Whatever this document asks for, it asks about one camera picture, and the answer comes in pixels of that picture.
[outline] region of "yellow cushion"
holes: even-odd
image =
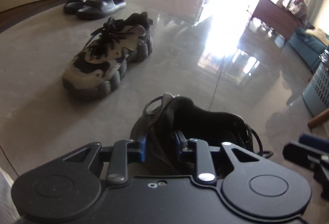
[[[320,28],[316,28],[316,29],[307,29],[305,30],[305,34],[309,35],[309,36],[313,36],[315,38],[317,38],[319,41],[321,41],[325,46],[329,46],[329,40],[326,37],[326,33],[320,29]]]

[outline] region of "sneaker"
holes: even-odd
[[[142,12],[141,14],[134,13],[126,20],[116,20],[117,28],[141,25],[145,29],[145,35],[140,37],[141,43],[137,45],[137,50],[128,51],[128,62],[142,62],[152,53],[153,42],[151,36],[151,25],[153,25],[153,23],[154,21],[148,18],[147,12]]]
[[[153,111],[147,111],[157,100],[161,100],[161,105]],[[241,117],[230,113],[205,111],[194,105],[190,98],[165,93],[145,106],[143,115],[134,125],[130,135],[131,139],[136,140],[140,134],[147,132],[148,154],[143,168],[151,175],[192,173],[190,163],[177,161],[172,134],[176,130],[180,130],[186,139],[205,140],[209,146],[221,146],[221,143],[227,141],[252,152],[254,136],[259,145],[259,155],[269,158],[273,154],[263,151],[258,135]],[[215,160],[214,165],[221,177],[219,164],[216,164]]]
[[[109,18],[78,53],[63,74],[63,86],[81,98],[102,98],[114,91],[127,68],[128,51],[136,51],[145,35],[141,25],[118,30]],[[98,39],[93,38],[101,33]]]

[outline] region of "slide sandal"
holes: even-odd
[[[67,14],[75,14],[75,12],[83,7],[86,0],[67,0],[64,5],[64,12]]]
[[[95,20],[108,17],[126,6],[124,0],[86,0],[83,8],[76,11],[76,16],[81,19]]]

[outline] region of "sofa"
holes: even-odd
[[[289,44],[296,50],[300,57],[305,61],[310,71],[314,73],[320,64],[319,55],[324,49],[328,50],[321,41],[305,33],[305,30],[298,27],[291,38]]]

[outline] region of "person's shirt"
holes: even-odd
[[[293,6],[289,8],[293,15],[299,20],[302,28],[306,26],[307,5],[304,1],[294,2]]]

